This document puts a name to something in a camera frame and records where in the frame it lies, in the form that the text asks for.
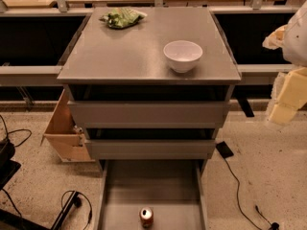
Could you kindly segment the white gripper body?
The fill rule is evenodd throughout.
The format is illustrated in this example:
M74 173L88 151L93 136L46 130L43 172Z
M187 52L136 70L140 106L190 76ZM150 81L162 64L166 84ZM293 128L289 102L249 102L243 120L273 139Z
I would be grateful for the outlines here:
M268 35L264 39L262 46L264 48L267 48L267 49L270 49L270 50L282 48L285 30L286 30L286 25L283 25L283 26L277 28L275 31L273 31L270 35Z

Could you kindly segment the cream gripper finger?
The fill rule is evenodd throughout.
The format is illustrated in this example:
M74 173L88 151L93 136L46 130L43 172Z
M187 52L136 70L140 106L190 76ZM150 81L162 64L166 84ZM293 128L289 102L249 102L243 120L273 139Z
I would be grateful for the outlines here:
M268 121L275 125L286 125L306 104L307 68L296 68L288 74L279 73L268 104Z

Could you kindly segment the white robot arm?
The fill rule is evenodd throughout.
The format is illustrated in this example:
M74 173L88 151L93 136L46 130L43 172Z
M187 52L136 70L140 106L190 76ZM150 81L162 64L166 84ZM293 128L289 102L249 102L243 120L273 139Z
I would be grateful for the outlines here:
M262 46L282 49L283 58L295 66L288 74L279 74L273 85L279 90L267 108L267 124L282 127L307 104L307 1L289 20L265 38Z

